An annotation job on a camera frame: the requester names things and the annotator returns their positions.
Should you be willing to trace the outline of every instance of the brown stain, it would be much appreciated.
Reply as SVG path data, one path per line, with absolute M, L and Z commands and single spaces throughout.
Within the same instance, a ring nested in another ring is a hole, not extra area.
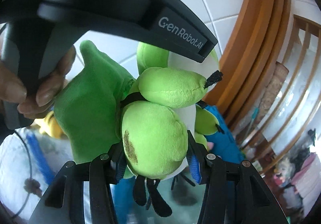
M 123 136 L 123 142 L 124 142 L 124 148 L 126 150 L 127 156 L 129 160 L 135 164 L 138 163 L 137 156 L 135 153 L 135 148 L 132 144 L 132 142 L 129 140 L 129 132 L 128 130 L 125 131 Z

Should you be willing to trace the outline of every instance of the blue gripper pad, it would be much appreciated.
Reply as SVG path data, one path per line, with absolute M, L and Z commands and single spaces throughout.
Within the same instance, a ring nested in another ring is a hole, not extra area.
M 192 178 L 200 184 L 202 180 L 201 172 L 200 172 L 200 163 L 197 160 L 196 156 L 190 151 L 187 151 L 186 159 L 189 165 L 189 171 L 192 175 Z

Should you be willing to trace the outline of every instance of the pink cloth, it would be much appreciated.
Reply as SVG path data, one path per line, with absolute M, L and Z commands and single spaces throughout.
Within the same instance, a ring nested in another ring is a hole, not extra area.
M 307 172 L 307 170 L 310 168 L 311 163 L 314 161 L 314 159 L 316 158 L 317 154 L 311 153 L 310 156 L 304 161 L 301 170 L 299 172 L 297 172 L 292 180 L 291 180 L 291 184 L 292 185 L 296 185 L 297 182 L 304 176 L 304 174 Z

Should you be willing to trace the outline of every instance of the human hand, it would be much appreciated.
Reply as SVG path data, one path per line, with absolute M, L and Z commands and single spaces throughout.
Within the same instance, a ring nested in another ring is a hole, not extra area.
M 0 61 L 0 112 L 3 113 L 3 101 L 7 101 L 19 104 L 18 112 L 26 118 L 44 118 L 53 105 L 54 97 L 63 88 L 65 75 L 70 71 L 75 57 L 76 50 L 72 46 L 33 96 L 27 96 L 21 80 Z

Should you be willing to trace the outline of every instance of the logo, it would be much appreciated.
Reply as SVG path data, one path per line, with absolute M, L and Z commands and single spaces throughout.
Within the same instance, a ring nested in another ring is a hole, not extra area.
M 182 39 L 189 42 L 198 49 L 201 49 L 203 47 L 204 44 L 202 42 L 198 42 L 197 38 L 193 38 L 191 34 L 187 33 L 185 28 L 179 28 L 178 26 L 175 26 L 172 23 L 168 23 L 168 21 L 168 17 L 163 16 L 158 21 L 158 26 L 163 29 L 166 29 L 168 32 L 172 32 L 173 34 L 180 36 Z

